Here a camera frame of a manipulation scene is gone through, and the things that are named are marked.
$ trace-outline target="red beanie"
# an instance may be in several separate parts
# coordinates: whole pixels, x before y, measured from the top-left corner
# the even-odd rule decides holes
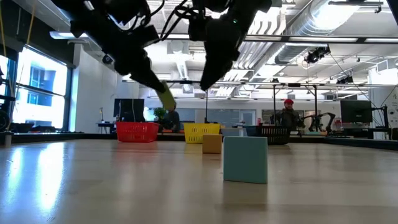
[[[291,99],[285,100],[285,103],[287,103],[287,104],[294,104],[293,100],[291,100]]]

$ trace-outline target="red basket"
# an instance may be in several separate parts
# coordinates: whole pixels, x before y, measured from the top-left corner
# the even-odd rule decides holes
[[[116,122],[121,142],[152,142],[156,140],[159,125],[155,123]]]

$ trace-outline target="yellow plastic crate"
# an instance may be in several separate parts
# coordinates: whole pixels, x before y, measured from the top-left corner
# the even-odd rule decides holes
[[[203,143],[204,134],[219,134],[219,124],[184,124],[185,142],[189,144]]]

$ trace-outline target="light blue box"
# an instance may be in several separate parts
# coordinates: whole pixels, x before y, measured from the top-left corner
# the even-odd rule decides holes
[[[265,137],[225,137],[224,180],[266,184],[267,152]]]

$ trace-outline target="man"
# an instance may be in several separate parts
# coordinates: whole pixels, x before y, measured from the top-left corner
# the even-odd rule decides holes
[[[291,131],[296,131],[297,123],[300,119],[299,113],[293,110],[293,100],[285,100],[285,108],[276,114],[276,123],[283,127],[290,128]]]
[[[174,109],[169,110],[169,112],[166,114],[164,119],[167,121],[171,121],[171,123],[172,123],[171,130],[174,133],[177,133],[180,131],[180,115],[175,110],[175,105],[174,105]]]

